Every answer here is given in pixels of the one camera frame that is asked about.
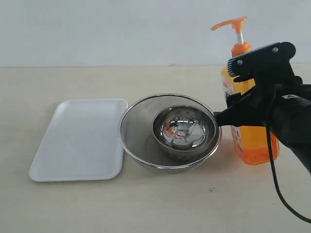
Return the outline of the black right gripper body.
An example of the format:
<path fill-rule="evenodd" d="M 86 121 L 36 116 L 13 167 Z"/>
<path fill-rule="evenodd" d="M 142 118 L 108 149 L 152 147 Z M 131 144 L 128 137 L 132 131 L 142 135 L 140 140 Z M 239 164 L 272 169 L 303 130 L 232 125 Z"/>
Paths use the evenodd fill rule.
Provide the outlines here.
<path fill-rule="evenodd" d="M 299 76 L 296 84 L 256 84 L 270 88 L 269 128 L 271 131 L 290 131 L 304 116 L 304 85 Z"/>

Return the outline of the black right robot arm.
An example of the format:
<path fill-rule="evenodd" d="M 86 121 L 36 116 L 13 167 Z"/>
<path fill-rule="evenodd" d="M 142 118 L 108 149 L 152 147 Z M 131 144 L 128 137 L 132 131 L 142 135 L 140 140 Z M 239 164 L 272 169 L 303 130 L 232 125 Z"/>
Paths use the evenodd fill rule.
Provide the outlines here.
<path fill-rule="evenodd" d="M 250 79 L 255 86 L 228 97 L 227 108 L 215 112 L 218 126 L 265 126 L 311 169 L 311 86 L 290 64 L 296 48 L 277 42 L 232 57 L 227 71 L 234 82 Z"/>

